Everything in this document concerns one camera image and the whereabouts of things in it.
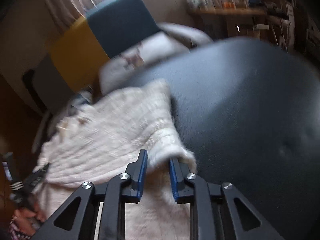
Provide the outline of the person's hand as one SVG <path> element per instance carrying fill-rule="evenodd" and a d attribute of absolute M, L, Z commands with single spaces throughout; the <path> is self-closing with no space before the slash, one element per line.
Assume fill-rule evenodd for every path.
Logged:
<path fill-rule="evenodd" d="M 14 215 L 9 225 L 9 235 L 11 239 L 31 239 L 37 232 L 31 220 L 38 223 L 44 223 L 47 218 L 44 211 L 40 208 L 36 200 L 33 204 L 33 210 L 20 208 L 14 211 Z"/>

